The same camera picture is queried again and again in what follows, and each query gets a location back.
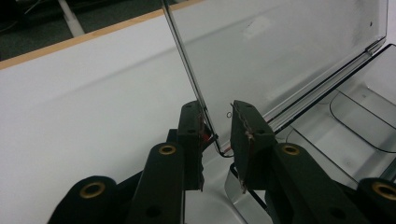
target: clear plastic panel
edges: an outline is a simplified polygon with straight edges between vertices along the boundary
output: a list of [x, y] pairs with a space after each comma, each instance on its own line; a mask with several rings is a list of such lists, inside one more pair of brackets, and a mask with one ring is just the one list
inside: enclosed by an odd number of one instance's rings
[[221, 144], [233, 100], [283, 111], [386, 35], [386, 0], [191, 0], [165, 11]]

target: brass screw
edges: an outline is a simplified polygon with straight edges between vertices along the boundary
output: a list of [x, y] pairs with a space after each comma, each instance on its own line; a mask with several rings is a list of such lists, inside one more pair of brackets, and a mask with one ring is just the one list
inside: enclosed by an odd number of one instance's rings
[[282, 150], [291, 156], [297, 156], [298, 154], [300, 154], [300, 149], [298, 149], [297, 147], [284, 146], [282, 147]]
[[176, 152], [176, 148], [172, 146], [163, 146], [160, 147], [160, 153], [167, 156], [167, 155], [172, 155]]
[[91, 184], [84, 186], [84, 188], [79, 191], [79, 196], [84, 199], [94, 198], [103, 193], [105, 188], [106, 186], [103, 182], [92, 182]]
[[396, 201], [396, 188], [384, 183], [374, 182], [372, 185], [373, 190], [382, 197]]

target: table surface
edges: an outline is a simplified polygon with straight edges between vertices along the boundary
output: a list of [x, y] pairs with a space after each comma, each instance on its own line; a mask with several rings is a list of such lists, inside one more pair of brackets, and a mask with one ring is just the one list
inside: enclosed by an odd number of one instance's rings
[[[396, 42], [396, 2], [388, 40]], [[195, 100], [161, 11], [0, 63], [0, 223], [45, 223], [80, 179], [121, 182]], [[244, 223], [223, 183], [232, 159], [204, 155], [187, 223]]]

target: dark floor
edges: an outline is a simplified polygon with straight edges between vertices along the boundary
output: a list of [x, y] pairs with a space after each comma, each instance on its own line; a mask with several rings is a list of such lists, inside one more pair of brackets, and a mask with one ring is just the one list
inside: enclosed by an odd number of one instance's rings
[[[76, 14], [85, 33], [161, 8], [160, 0], [85, 0], [67, 1]], [[0, 61], [56, 44], [72, 38], [63, 18], [63, 12], [56, 0], [43, 1], [30, 11], [26, 18], [29, 27], [18, 22], [11, 29], [13, 21], [0, 23]]]

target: transparent lid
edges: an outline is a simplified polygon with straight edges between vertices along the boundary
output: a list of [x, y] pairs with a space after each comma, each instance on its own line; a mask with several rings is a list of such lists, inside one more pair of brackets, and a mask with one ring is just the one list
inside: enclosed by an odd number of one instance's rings
[[386, 36], [387, 0], [190, 0], [164, 10], [207, 121], [230, 137], [233, 100], [267, 120]]

